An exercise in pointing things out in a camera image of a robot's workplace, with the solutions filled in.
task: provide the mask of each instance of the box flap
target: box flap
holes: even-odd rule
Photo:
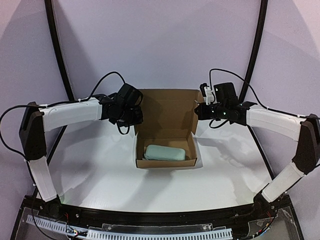
[[[196,132],[198,116],[194,109],[202,102],[199,90],[192,89],[140,89],[143,94],[141,108],[143,123],[134,126],[135,133],[144,138],[156,135],[186,137]]]

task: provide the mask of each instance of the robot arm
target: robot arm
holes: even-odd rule
[[[110,96],[99,94],[79,102],[25,110],[19,136],[25,160],[45,202],[60,203],[47,164],[45,133],[70,124],[106,119],[118,128],[140,124],[143,121],[142,99],[139,90],[125,83],[119,92]],[[29,105],[38,106],[35,102]]]
[[[272,202],[315,169],[320,157],[317,116],[310,115],[310,118],[302,119],[262,108],[253,102],[239,104],[231,82],[215,85],[213,89],[217,103],[200,103],[194,110],[199,120],[226,119],[231,124],[267,129],[298,142],[292,161],[254,197],[255,207],[260,208],[260,212],[266,212]]]

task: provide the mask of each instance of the black arm joint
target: black arm joint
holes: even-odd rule
[[[320,158],[320,127],[317,117],[311,114],[307,120],[301,122],[298,145],[292,161],[305,175],[316,168]]]
[[[28,105],[38,106],[35,102]],[[43,114],[36,107],[27,107],[19,129],[25,160],[38,160],[47,155]]]

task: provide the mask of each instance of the cardboard box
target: cardboard box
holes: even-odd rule
[[[134,126],[136,134],[136,166],[138,168],[191,167],[197,151],[192,133],[196,133],[198,116],[194,109],[203,97],[198,90],[141,89],[143,123]],[[150,144],[182,148],[185,160],[146,160]]]

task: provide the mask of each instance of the light green object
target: light green object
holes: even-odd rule
[[[144,157],[147,160],[183,161],[186,160],[186,151],[177,147],[149,145]]]

